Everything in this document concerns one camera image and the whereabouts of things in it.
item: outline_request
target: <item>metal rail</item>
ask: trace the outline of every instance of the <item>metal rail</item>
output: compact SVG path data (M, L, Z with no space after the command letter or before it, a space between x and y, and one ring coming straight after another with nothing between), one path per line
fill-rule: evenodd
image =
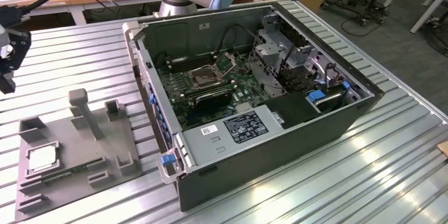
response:
M27 223L444 223L448 165L436 144L447 116L296 1L280 0L316 35L387 92L343 137L189 212L160 180L159 152L128 59L127 20L33 32L16 72L17 91L0 95L0 223L13 223L19 120L69 116L68 90L89 92L89 108L119 99L132 122L144 176Z

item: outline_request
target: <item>metal frame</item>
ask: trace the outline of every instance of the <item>metal frame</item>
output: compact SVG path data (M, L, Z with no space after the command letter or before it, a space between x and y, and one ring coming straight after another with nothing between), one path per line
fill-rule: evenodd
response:
M13 223L17 123L69 114L60 97L83 85L95 100L125 104L144 176L32 219L32 223L445 223L448 118L299 2L277 0L355 68L387 92L344 136L189 212L164 185L159 154L123 39L133 18L33 32L16 71L17 93L0 95L0 223Z
M143 4L143 3L159 2L159 1L161 0L116 0L116 3L120 6L124 6L124 5ZM107 7L115 7L115 5L109 3L108 1L104 1L101 3ZM75 20L75 24L85 25L87 21L85 21L83 11L89 10L89 9L101 8L101 7L103 6L96 2L89 3L89 4L80 4L80 5L47 6L47 7L32 10L29 15L35 16L35 15L44 15L44 14L53 14L53 13L71 13L73 20Z

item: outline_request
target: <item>floor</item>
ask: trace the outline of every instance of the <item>floor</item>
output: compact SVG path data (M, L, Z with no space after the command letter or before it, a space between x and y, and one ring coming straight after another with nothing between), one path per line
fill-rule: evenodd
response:
M365 37L345 33L341 23L353 13L331 7L320 10L319 16L361 50L420 93L424 98L448 114L448 58L428 45L425 32L409 33L416 20L425 11L424 0L395 0L388 8L389 17L379 29ZM436 16L447 11L440 7ZM348 22L344 27L353 34L364 34L377 26L371 23L361 27ZM448 41L448 32L443 34Z

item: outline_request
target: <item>power supply label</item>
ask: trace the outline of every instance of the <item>power supply label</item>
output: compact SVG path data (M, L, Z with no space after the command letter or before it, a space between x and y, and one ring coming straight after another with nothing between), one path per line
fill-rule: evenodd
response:
M225 120L224 125L239 144L269 132L255 111Z

